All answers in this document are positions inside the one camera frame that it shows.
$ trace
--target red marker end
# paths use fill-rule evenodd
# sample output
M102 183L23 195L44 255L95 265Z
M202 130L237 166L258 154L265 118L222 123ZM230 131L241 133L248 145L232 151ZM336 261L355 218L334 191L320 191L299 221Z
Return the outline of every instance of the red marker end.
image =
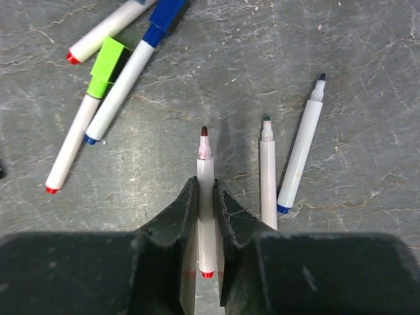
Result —
M49 194L55 194L56 192L58 192L58 189L52 189L49 187L45 187L45 190L49 193Z
M213 275L215 274L214 272L202 272L201 273L203 275L204 279L210 279L213 277Z
M208 136L209 135L209 133L207 132L207 127L206 126L201 128L201 135L202 136Z
M68 52L66 58L67 58L67 60L70 64L79 64L80 63L79 60L74 58L74 56L72 55L72 53L70 51Z

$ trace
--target marker end cap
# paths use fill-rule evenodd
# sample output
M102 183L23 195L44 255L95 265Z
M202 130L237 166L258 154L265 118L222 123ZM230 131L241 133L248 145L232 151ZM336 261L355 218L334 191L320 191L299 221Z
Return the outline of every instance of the marker end cap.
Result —
M83 141L85 141L87 144L91 144L91 145L93 145L93 144L95 144L95 143L97 143L98 141L97 140L95 140L95 139L92 139L90 136L88 136L88 135L85 135L85 138L83 139Z
M283 207L282 205L277 205L277 211L283 214L288 214L290 208Z
M45 187L45 191L48 192L49 194L55 194L58 192L58 189L54 189L54 188L49 188L49 187Z
M70 64L79 64L80 63L79 60L77 60L76 58L74 58L73 54L70 51L68 52L68 54L66 56L66 59L68 60L68 62Z
M210 279L214 276L214 272L202 272L201 275L203 276L204 279Z

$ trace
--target table surface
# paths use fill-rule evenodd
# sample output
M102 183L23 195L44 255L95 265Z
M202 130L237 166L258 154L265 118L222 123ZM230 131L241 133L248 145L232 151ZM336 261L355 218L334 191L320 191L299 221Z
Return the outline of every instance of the table surface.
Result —
M196 174L202 125L217 178L259 215L262 114L273 120L279 179L325 72L324 108L279 230L388 232L420 257L420 1L193 1L104 141L82 149L50 196L44 182L95 59L64 57L117 6L0 0L0 234L138 228ZM134 48L148 15L116 39ZM215 280L200 278L197 313L214 313L217 297Z

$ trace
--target red marker tip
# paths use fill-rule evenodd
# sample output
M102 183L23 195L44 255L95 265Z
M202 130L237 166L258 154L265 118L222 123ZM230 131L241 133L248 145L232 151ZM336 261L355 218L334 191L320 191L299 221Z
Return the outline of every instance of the red marker tip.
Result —
M208 136L209 135L209 133L207 132L207 127L206 126L203 126L201 128L201 135L202 136Z

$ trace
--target white marker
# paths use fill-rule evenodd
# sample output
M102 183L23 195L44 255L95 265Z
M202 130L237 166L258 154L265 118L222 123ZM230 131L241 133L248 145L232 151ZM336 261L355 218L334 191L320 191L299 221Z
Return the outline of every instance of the white marker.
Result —
M77 43L69 48L67 60L71 64L78 64L86 61L96 51L105 40L105 37L118 34L132 21L138 18L144 11L149 9L157 0L128 0L109 17L98 24L88 34L83 36Z
M197 159L198 178L198 268L204 278L213 277L216 270L216 229L213 212L215 168L207 128L201 129Z
M150 26L114 86L106 96L99 111L94 116L86 130L85 142L95 144L100 140L111 124L119 107L129 94L131 87L143 71L157 45L164 36L170 36L176 28L185 11L188 9L187 0L160 0L150 16Z
M280 194L277 199L277 211L288 213L293 207L302 172L308 157L310 145L314 138L316 125L320 118L326 74L323 73L317 80L315 89L304 108L299 131L297 132L295 145L290 156L289 165L283 179Z
M261 220L277 230L276 143L270 116L265 115L260 141Z
M80 144L83 141L83 134L86 127L91 122L99 104L100 99L93 98L89 94L86 94L83 98L80 108L74 117L72 126L55 159L50 175L45 182L48 193L55 194L63 186L67 173L70 170Z
M129 49L127 47L111 37L105 38L91 71L92 79L87 93L45 183L48 193L55 194L61 189L83 141L83 135L88 124L91 122L107 88L115 81L128 56Z

